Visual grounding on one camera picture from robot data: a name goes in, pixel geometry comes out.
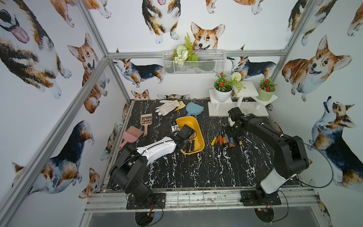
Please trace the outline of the yellow plastic storage box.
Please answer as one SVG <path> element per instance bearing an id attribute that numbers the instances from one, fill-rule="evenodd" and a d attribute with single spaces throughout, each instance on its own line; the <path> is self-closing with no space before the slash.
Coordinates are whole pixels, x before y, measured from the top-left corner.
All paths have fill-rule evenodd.
<path id="1" fill-rule="evenodd" d="M 195 131 L 195 133 L 189 137 L 191 142 L 190 151 L 182 149 L 181 152 L 185 155 L 201 152 L 205 147 L 205 142 L 197 119 L 193 116 L 185 116 L 177 118 L 176 123 L 180 129 L 187 125 Z"/>

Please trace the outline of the yellow handle screwdriver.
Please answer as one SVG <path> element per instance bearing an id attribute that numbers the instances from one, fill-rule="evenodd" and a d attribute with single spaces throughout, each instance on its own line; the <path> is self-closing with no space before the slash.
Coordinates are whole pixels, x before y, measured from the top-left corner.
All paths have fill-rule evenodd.
<path id="1" fill-rule="evenodd" d="M 217 137 L 220 136 L 220 131 L 217 133 L 217 135 L 214 137 L 213 141 L 211 142 L 211 146 L 216 145 L 216 139 Z"/>

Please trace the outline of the purple red handle screwdriver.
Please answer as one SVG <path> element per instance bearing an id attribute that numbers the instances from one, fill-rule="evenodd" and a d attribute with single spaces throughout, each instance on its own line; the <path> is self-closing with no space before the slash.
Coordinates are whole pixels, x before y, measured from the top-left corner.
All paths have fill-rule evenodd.
<path id="1" fill-rule="evenodd" d="M 235 145 L 234 145 L 233 137 L 229 137 L 229 147 L 233 148 L 234 146 Z"/>

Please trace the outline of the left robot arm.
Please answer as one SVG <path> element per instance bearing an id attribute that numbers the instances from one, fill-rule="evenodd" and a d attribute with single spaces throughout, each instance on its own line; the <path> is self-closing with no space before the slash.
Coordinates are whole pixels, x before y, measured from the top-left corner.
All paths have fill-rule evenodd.
<path id="1" fill-rule="evenodd" d="M 149 164 L 157 159 L 171 154 L 177 149 L 186 148 L 188 142 L 197 133 L 191 127 L 184 125 L 170 136 L 143 147 L 128 144 L 110 170 L 110 178 L 126 194 L 133 195 L 138 201 L 146 202 L 153 197 L 153 191 L 143 182 L 143 176 Z"/>

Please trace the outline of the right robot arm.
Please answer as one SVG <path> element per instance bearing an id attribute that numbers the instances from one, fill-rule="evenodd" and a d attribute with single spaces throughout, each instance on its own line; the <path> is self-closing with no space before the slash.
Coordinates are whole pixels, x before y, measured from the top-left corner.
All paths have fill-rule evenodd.
<path id="1" fill-rule="evenodd" d="M 256 187 L 257 200 L 266 199 L 289 179 L 308 169 L 310 163 L 300 137 L 282 134 L 254 114 L 243 114 L 238 107 L 230 109 L 228 116 L 233 122 L 232 132 L 238 136 L 244 132 L 255 134 L 274 151 L 274 168 Z"/>

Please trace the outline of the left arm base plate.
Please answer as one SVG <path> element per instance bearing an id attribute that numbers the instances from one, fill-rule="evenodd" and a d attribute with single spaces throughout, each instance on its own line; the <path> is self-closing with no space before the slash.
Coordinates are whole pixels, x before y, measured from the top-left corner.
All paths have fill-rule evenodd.
<path id="1" fill-rule="evenodd" d="M 138 200 L 134 195 L 131 195 L 127 199 L 127 210 L 142 210 L 154 208 L 164 209 L 166 204 L 165 193 L 154 193 L 150 195 L 145 201 Z"/>

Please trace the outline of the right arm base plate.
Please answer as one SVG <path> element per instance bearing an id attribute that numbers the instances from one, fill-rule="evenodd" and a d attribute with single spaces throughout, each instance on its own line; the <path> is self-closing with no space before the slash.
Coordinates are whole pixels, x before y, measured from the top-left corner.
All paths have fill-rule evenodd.
<path id="1" fill-rule="evenodd" d="M 240 195 L 240 202 L 243 203 L 244 206 L 267 206 L 268 204 L 282 204 L 277 192 L 273 194 L 266 194 L 261 189 L 242 190 L 240 191 Z"/>

